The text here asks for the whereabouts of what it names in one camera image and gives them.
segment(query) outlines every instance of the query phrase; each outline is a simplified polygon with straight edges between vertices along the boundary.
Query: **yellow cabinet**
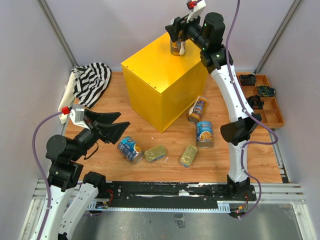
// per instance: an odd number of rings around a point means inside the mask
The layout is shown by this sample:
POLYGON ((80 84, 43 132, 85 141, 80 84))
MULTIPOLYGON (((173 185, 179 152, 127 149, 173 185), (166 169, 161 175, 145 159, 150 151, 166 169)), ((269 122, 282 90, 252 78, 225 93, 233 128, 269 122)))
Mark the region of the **yellow cabinet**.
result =
POLYGON ((133 110, 161 133, 202 94, 208 75, 200 49, 188 40, 185 54, 174 56, 167 33, 121 66, 133 110))

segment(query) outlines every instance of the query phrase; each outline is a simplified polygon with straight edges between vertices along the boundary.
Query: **wooden organizer box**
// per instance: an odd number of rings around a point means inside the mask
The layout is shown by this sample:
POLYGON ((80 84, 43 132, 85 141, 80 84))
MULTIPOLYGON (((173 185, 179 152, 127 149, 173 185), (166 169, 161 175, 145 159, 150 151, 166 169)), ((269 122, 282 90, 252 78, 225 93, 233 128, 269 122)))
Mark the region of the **wooden organizer box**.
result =
MULTIPOLYGON (((258 89, 257 89, 257 87, 259 86, 271 87, 268 77, 263 74, 255 75, 256 83, 254 86, 242 86, 239 76, 248 75, 248 74, 252 74, 252 73, 237 72, 236 74, 246 99, 253 95, 259 95, 258 89)), ((262 109, 254 109, 253 111, 257 114, 261 114, 262 123, 264 123, 267 127, 271 129, 279 129, 283 127, 285 125, 285 120, 280 111, 276 97, 275 96, 261 97, 261 100, 264 101, 262 109)))

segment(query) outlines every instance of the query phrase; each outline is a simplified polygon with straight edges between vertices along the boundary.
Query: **striped cloth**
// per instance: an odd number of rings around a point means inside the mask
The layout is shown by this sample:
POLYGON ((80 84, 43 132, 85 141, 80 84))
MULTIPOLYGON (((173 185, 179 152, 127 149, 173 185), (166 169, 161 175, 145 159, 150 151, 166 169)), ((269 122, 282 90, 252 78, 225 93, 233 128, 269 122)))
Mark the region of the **striped cloth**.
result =
POLYGON ((75 66, 75 87, 73 95, 79 99, 79 104, 91 109, 107 89, 111 69, 102 62, 94 62, 88 66, 75 66))

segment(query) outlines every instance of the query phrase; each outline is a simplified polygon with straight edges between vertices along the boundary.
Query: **white wall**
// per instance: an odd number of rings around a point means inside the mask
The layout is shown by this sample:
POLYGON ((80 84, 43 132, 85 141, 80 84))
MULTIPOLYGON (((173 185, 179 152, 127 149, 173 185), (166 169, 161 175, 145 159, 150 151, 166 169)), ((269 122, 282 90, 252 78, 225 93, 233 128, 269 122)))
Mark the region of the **white wall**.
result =
POLYGON ((304 1, 263 73, 276 88, 285 125, 277 131, 287 170, 300 183, 320 238, 320 1, 304 1))
MULTIPOLYGON (((293 0, 241 1, 230 40, 238 70, 254 70, 293 0)), ((79 65, 104 62, 113 70, 165 33, 171 19, 189 14, 187 0, 47 0, 79 65)), ((206 11, 223 15, 225 37, 236 0, 207 0, 206 11)))
MULTIPOLYGON (((57 111, 71 70, 37 1, 0 2, 0 239, 16 240, 38 178, 32 154, 37 124, 57 111)), ((40 129, 36 148, 61 129, 53 119, 40 129)))

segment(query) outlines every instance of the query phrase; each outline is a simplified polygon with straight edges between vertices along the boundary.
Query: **tin can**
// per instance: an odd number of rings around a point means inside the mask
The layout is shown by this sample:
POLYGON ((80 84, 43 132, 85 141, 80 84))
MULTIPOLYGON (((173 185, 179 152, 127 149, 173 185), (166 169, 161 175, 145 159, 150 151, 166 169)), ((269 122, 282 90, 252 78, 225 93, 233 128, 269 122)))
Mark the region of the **tin can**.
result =
POLYGON ((182 46, 181 46, 181 34, 182 34, 182 31, 179 32, 178 40, 176 42, 172 42, 170 38, 170 52, 175 56, 183 56, 186 51, 185 41, 182 42, 182 46))
POLYGON ((121 140, 118 149, 133 164, 138 163, 144 157, 144 151, 130 136, 121 140))
POLYGON ((188 120, 193 124, 198 123, 201 120, 202 116, 204 115, 207 105, 208 105, 207 99, 203 96, 200 96, 197 99, 196 103, 193 105, 192 112, 189 111, 188 120))
POLYGON ((185 168, 190 167, 197 152, 198 152, 198 149, 195 146, 192 146, 192 145, 187 146, 180 158, 181 165, 184 166, 185 168))
POLYGON ((162 145, 155 146, 144 152, 144 157, 149 163, 163 159, 166 156, 166 149, 162 145))
POLYGON ((200 121, 196 124, 195 145, 199 148, 210 148, 213 146, 212 124, 209 121, 200 121))

